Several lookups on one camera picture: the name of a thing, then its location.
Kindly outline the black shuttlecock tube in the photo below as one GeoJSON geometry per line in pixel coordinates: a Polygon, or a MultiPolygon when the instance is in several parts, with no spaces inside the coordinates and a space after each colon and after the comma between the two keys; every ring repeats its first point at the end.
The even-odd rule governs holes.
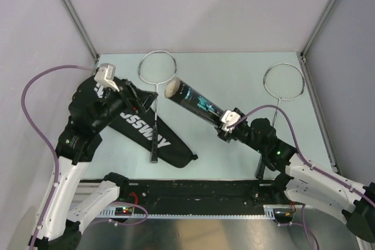
{"type": "Polygon", "coordinates": [[[204,119],[216,128],[219,125],[219,118],[224,113],[223,109],[182,80],[180,80],[180,87],[176,94],[168,99],[204,119]]]}

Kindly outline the shuttlecock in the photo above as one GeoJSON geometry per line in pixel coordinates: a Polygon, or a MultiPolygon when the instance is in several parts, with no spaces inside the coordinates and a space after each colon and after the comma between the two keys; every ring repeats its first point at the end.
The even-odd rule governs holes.
{"type": "Polygon", "coordinates": [[[165,97],[166,98],[173,97],[178,91],[179,87],[180,87],[180,79],[177,77],[171,79],[171,81],[168,82],[168,84],[165,87],[165,92],[164,92],[165,97]]]}

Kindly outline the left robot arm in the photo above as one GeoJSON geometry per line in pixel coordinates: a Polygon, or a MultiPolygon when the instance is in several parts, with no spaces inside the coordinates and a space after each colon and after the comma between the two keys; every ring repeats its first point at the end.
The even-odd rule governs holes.
{"type": "Polygon", "coordinates": [[[158,96],[126,79],[115,82],[118,90],[90,77],[73,94],[68,123],[52,150],[51,190],[38,212],[30,249],[76,249],[83,232],[106,206],[129,198],[128,178],[111,172],[95,192],[70,208],[76,188],[102,142],[101,131],[121,114],[146,113],[158,96]]]}

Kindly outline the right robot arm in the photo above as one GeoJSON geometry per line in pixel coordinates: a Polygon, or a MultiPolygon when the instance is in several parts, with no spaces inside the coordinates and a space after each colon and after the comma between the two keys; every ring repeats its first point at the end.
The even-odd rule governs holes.
{"type": "Polygon", "coordinates": [[[358,238],[374,242],[374,183],[366,186],[307,159],[297,144],[280,140],[266,118],[249,124],[246,115],[226,111],[219,133],[256,150],[270,170],[280,172],[270,190],[275,202],[311,206],[337,218],[358,238]]]}

